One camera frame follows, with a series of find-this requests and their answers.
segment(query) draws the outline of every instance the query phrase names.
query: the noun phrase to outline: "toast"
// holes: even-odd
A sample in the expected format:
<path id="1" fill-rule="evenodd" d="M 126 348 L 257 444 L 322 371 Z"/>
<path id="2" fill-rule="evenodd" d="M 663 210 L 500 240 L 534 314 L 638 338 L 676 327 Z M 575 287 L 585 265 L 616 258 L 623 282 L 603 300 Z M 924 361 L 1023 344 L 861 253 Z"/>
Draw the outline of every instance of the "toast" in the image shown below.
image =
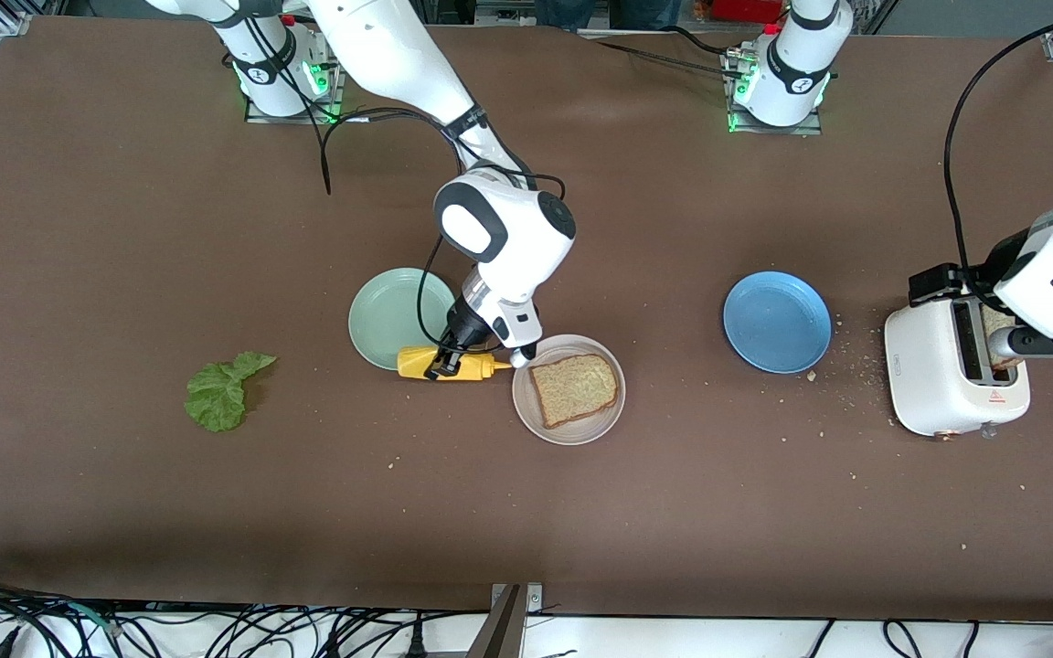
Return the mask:
<path id="1" fill-rule="evenodd" d="M 599 355 L 569 356 L 555 363 L 534 365 L 530 378 L 548 430 L 596 415 L 615 404 L 620 395 L 612 365 Z"/>

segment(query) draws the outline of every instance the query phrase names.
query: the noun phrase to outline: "yellow mustard bottle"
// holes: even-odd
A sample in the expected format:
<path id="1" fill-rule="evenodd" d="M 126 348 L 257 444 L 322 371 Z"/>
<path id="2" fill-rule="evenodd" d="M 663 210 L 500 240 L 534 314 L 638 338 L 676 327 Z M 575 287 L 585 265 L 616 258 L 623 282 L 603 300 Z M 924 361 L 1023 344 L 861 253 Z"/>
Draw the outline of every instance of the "yellow mustard bottle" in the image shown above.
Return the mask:
<path id="1" fill-rule="evenodd" d="M 433 358 L 438 355 L 438 348 L 422 346 L 422 348 L 400 348 L 397 354 L 397 374 L 402 378 L 425 379 L 425 371 L 430 370 Z M 460 367 L 456 378 L 438 378 L 438 382 L 480 382 L 492 378 L 495 371 L 506 370 L 510 363 L 494 361 L 493 354 L 466 354 L 460 358 Z"/>

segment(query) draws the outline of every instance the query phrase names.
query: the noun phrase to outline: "person's leg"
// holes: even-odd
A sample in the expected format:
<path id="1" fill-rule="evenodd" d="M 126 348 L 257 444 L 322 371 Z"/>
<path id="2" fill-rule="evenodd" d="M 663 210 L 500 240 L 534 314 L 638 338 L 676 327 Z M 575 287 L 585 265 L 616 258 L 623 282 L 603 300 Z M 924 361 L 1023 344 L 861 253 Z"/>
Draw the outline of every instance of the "person's leg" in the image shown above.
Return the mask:
<path id="1" fill-rule="evenodd" d="M 596 0 L 535 0 L 537 24 L 576 32 L 588 26 L 596 11 Z"/>
<path id="2" fill-rule="evenodd" d="M 660 29 L 676 24 L 681 0 L 620 0 L 617 29 Z"/>

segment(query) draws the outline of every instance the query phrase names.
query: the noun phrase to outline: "green plate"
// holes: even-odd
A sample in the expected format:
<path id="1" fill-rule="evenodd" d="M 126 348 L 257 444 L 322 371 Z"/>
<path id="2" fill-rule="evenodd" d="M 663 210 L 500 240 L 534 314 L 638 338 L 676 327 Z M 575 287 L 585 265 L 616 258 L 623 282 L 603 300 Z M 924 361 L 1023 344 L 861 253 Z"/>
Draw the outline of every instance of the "green plate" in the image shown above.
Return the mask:
<path id="1" fill-rule="evenodd" d="M 372 365 L 396 371 L 400 348 L 432 344 L 417 325 L 420 282 L 420 270 L 401 266 L 378 274 L 356 293 L 347 312 L 347 335 L 352 345 Z M 421 315 L 425 318 L 425 328 L 434 337 L 440 337 L 446 328 L 446 312 L 453 302 L 450 286 L 438 276 L 428 275 Z"/>

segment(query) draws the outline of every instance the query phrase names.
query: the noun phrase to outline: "lettuce leaf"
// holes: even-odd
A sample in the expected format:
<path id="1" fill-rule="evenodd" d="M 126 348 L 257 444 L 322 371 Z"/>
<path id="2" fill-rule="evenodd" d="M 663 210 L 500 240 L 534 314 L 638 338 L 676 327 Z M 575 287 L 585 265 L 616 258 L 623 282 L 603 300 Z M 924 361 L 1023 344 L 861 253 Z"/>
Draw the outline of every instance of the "lettuce leaf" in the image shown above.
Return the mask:
<path id="1" fill-rule="evenodd" d="M 211 433 L 225 433 L 242 424 L 246 393 L 242 382 L 275 362 L 274 356 L 242 353 L 233 363 L 208 363 L 184 385 L 190 397 L 184 411 Z"/>

